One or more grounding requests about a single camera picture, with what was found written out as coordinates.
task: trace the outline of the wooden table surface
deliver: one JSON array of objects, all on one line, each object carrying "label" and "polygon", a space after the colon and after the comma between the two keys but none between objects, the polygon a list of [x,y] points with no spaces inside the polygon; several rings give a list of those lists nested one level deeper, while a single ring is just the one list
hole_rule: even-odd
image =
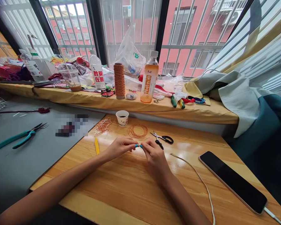
[{"label": "wooden table surface", "polygon": [[[213,152],[261,191],[268,199],[268,209],[281,220],[281,206],[219,135],[135,118],[129,118],[126,127],[119,127],[115,115],[106,117],[114,121],[108,134],[98,136],[100,151],[104,151],[117,136],[127,136],[128,128],[133,124],[143,124],[149,132],[154,130],[159,135],[171,136],[174,139],[172,145],[161,140],[171,171],[211,222],[210,202],[204,184],[191,166],[170,153],[190,162],[201,175],[211,194],[216,224],[278,223],[266,213],[257,215],[250,211],[221,183],[198,159],[206,151]],[[140,144],[147,138],[154,139],[148,133],[137,141]],[[90,130],[88,136],[72,147],[31,190],[95,156],[94,140],[94,132]],[[176,208],[149,175],[146,165],[141,148],[127,152],[90,174],[60,201],[60,205],[98,224],[182,224]]]}]

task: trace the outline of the bottle label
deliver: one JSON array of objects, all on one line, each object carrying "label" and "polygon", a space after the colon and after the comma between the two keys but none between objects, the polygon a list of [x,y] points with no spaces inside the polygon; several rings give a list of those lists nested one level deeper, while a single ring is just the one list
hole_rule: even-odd
[{"label": "bottle label", "polygon": [[149,94],[151,78],[152,78],[152,76],[150,76],[150,75],[146,76],[146,83],[145,83],[145,88],[144,88],[144,93],[145,94]]},{"label": "bottle label", "polygon": [[105,89],[102,65],[91,65],[91,70],[94,75],[96,87],[100,86]]},{"label": "bottle label", "polygon": [[25,60],[24,64],[32,76],[43,76],[35,61]]}]

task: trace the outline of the hand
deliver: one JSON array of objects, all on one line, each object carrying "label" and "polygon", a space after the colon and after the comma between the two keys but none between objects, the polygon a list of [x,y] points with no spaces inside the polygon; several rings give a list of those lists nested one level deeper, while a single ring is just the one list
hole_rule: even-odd
[{"label": "hand", "polygon": [[135,145],[138,144],[132,137],[117,137],[110,146],[101,154],[106,156],[108,161],[111,161],[127,151],[135,150]]},{"label": "hand", "polygon": [[142,146],[147,157],[149,168],[154,177],[161,185],[166,185],[169,179],[174,175],[166,161],[164,151],[153,140],[143,142]]}]

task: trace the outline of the teal-handled pliers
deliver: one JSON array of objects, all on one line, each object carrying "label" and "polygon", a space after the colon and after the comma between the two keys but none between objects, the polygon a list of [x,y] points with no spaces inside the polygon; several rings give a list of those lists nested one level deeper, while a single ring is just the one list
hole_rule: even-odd
[{"label": "teal-handled pliers", "polygon": [[34,128],[32,128],[31,130],[28,130],[28,131],[24,131],[23,133],[21,134],[18,134],[18,135],[15,135],[15,136],[12,136],[10,137],[9,139],[6,139],[5,141],[2,141],[0,143],[0,149],[2,147],[4,147],[5,145],[17,140],[17,139],[20,139],[22,137],[25,137],[27,136],[23,141],[21,141],[20,143],[18,143],[17,145],[15,145],[12,149],[17,149],[18,147],[22,146],[23,144],[25,144],[28,140],[30,140],[34,135],[35,135],[35,132],[38,130],[38,129],[44,129],[42,128],[44,125],[46,125],[47,123],[40,123],[39,125],[35,126]]}]

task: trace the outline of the orange tea bottle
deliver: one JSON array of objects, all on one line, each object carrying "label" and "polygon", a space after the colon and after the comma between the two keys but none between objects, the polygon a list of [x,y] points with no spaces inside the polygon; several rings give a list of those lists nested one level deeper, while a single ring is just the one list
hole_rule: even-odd
[{"label": "orange tea bottle", "polygon": [[150,59],[145,65],[143,84],[141,87],[140,101],[144,104],[152,102],[154,88],[158,76],[159,66],[156,60],[158,51],[152,51]]}]

